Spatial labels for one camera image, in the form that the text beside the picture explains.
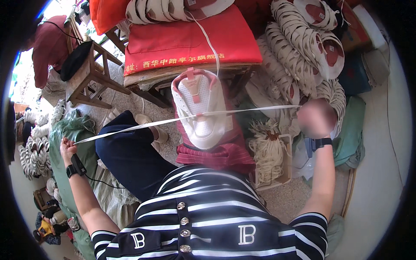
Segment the left hand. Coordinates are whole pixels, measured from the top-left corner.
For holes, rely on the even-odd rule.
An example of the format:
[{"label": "left hand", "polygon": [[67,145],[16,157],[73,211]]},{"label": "left hand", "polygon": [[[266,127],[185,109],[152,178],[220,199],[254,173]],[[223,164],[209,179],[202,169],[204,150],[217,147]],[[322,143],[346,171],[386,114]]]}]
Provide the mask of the left hand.
[{"label": "left hand", "polygon": [[65,165],[70,165],[71,157],[77,153],[78,148],[74,145],[74,141],[69,140],[64,136],[61,141],[61,156],[64,159]]}]

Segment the hand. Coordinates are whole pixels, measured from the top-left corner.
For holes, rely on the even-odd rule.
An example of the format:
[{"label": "hand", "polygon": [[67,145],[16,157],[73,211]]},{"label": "hand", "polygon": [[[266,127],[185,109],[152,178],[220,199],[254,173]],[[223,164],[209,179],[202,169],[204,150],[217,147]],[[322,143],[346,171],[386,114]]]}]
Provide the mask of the hand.
[{"label": "hand", "polygon": [[78,148],[74,145],[74,141],[70,141],[68,138],[64,136],[61,142],[61,156],[64,159],[65,165],[70,165],[71,157],[77,153]]},{"label": "hand", "polygon": [[43,217],[43,220],[45,220],[46,222],[48,222],[49,224],[51,223],[50,219],[48,219],[47,217]]},{"label": "hand", "polygon": [[297,114],[301,131],[312,139],[328,137],[333,130],[336,116],[333,108],[324,100],[309,100]]}]

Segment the smartwatch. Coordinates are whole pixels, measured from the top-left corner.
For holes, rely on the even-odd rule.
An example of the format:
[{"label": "smartwatch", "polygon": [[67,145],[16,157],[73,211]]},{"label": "smartwatch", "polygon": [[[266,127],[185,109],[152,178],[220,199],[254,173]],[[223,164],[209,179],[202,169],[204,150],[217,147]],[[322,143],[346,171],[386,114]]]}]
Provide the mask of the smartwatch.
[{"label": "smartwatch", "polygon": [[77,172],[77,169],[74,167],[74,165],[71,164],[67,167],[68,178],[71,178],[71,176],[74,174],[78,174],[78,172]]},{"label": "smartwatch", "polygon": [[327,144],[332,145],[332,140],[330,138],[311,139],[309,137],[305,137],[305,146],[308,158],[312,158],[312,153],[314,153],[317,149],[322,148],[324,147],[324,145]]},{"label": "smartwatch", "polygon": [[84,167],[77,154],[72,155],[71,162],[72,164],[67,167],[68,178],[71,178],[71,176],[74,174],[79,174],[79,176],[83,176],[87,173],[87,169]]},{"label": "smartwatch", "polygon": [[315,152],[317,149],[322,148],[324,147],[324,145],[327,145],[327,144],[332,145],[332,139],[330,138],[312,139],[312,151]]}]

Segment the black bag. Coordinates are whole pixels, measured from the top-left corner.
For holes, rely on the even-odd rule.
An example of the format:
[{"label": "black bag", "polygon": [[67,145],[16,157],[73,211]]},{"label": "black bag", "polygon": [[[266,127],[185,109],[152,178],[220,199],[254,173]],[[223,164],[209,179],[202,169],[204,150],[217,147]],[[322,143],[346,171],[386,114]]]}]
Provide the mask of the black bag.
[{"label": "black bag", "polygon": [[74,51],[68,55],[61,67],[61,80],[68,81],[75,75],[85,59],[88,57],[92,46],[92,41],[83,42]]}]

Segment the yellow shirt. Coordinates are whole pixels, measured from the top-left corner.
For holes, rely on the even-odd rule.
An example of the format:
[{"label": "yellow shirt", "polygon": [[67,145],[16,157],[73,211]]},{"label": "yellow shirt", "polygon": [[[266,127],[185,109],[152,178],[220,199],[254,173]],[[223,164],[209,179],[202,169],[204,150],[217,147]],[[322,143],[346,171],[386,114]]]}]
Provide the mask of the yellow shirt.
[{"label": "yellow shirt", "polygon": [[44,235],[43,235],[43,236],[46,236],[46,235],[52,234],[52,226],[51,226],[51,224],[49,224],[48,222],[46,222],[46,221],[45,221],[45,220],[43,220],[43,219],[42,219],[42,224],[40,225],[40,228],[38,229],[38,230],[39,230],[39,232],[40,232],[40,230],[41,230],[42,228],[45,230],[45,233],[44,233]]}]

